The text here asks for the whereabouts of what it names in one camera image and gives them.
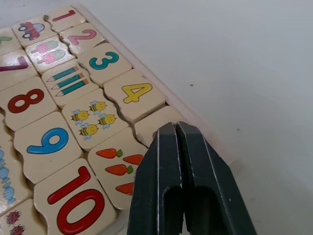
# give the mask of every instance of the blue number 9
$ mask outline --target blue number 9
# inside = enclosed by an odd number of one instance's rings
[[[50,139],[58,136],[60,139],[55,144],[50,144]],[[60,151],[68,142],[68,133],[63,128],[53,128],[47,131],[41,139],[42,146],[31,145],[27,148],[28,153],[32,154],[49,154]]]

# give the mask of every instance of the number 4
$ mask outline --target number 4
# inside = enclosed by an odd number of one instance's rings
[[[128,104],[130,102],[138,102],[139,97],[146,94],[147,92],[152,90],[152,85],[150,83],[141,83],[141,84],[135,84],[135,85],[129,85],[122,87],[122,90],[128,95],[124,99],[124,103]]]

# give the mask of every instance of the carrot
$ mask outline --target carrot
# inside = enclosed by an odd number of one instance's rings
[[[100,157],[108,158],[108,159],[113,159],[115,157],[119,158],[123,156],[122,149],[119,149],[118,151],[116,151],[115,148],[103,149],[103,150],[97,151],[96,154]]]
[[[111,173],[113,175],[122,176],[125,175],[126,173],[132,174],[134,172],[134,169],[131,165],[129,167],[126,167],[124,164],[118,164],[107,167],[106,172]]]
[[[131,155],[131,156],[123,158],[123,161],[130,163],[130,164],[139,165],[142,159],[143,159],[143,156],[141,154],[135,154],[135,155]]]
[[[121,193],[132,195],[134,191],[134,183],[120,185],[120,186],[117,186],[115,189]]]

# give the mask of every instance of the number tile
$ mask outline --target number tile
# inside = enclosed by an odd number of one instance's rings
[[[32,196],[13,142],[0,143],[0,216]]]
[[[24,158],[25,176],[34,184],[83,156],[59,112],[18,130],[14,135],[14,146]]]
[[[154,132],[169,122],[185,121],[185,119],[171,106],[166,106],[147,116],[135,124],[138,140],[145,146],[150,146]]]
[[[28,46],[26,53],[40,74],[75,59],[75,56],[68,52],[67,46],[61,43],[58,36]]]
[[[13,131],[58,109],[38,77],[1,91],[0,107],[5,110],[6,125]]]
[[[21,48],[21,44],[19,43],[12,29],[0,29],[0,56]]]
[[[28,199],[0,217],[0,235],[45,235],[33,199]]]
[[[61,40],[69,45],[70,52],[76,56],[105,40],[101,33],[89,23],[65,30],[60,36]]]
[[[37,210],[48,234],[97,235],[116,219],[116,212],[85,159],[49,176],[34,189]]]
[[[51,25],[45,22],[43,17],[19,22],[13,25],[13,31],[24,48],[57,35],[56,32],[51,30]]]
[[[165,96],[138,70],[109,81],[105,94],[118,103],[126,120],[135,123],[165,103]]]
[[[4,116],[0,114],[0,142],[11,141],[12,136],[8,132],[8,128],[5,125]]]
[[[23,50],[0,56],[0,91],[37,75],[37,71]]]
[[[60,108],[99,88],[76,59],[46,71],[42,80]]]
[[[79,54],[78,61],[100,87],[132,69],[131,64],[110,43],[103,43]]]
[[[135,171],[147,148],[138,143],[131,128],[93,148],[88,162],[112,204],[129,210],[132,202]]]
[[[71,6],[66,6],[46,14],[45,20],[48,21],[52,25],[52,29],[58,33],[86,21],[85,18]]]
[[[88,152],[128,127],[117,115],[113,103],[104,98],[102,89],[68,103],[62,114],[79,145]]]

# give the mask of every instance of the cartoon bee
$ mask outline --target cartoon bee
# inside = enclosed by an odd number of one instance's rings
[[[82,124],[83,120],[86,120],[89,117],[88,111],[76,109],[73,111],[73,115],[71,116],[72,120],[75,121],[75,125]]]
[[[90,139],[92,135],[96,134],[98,131],[97,125],[85,123],[80,125],[82,128],[80,131],[80,135],[84,136],[84,140]]]
[[[115,123],[116,117],[112,114],[101,114],[99,115],[99,124],[103,125],[103,129],[109,128],[111,124]]]
[[[93,115],[97,115],[97,114],[100,114],[100,112],[102,111],[102,110],[105,110],[105,108],[106,108],[106,104],[105,104],[105,102],[103,102],[103,101],[100,101],[100,102],[98,102],[98,101],[93,101],[93,102],[90,102],[90,104],[91,104],[91,106],[90,106],[90,110],[91,111],[93,111]]]

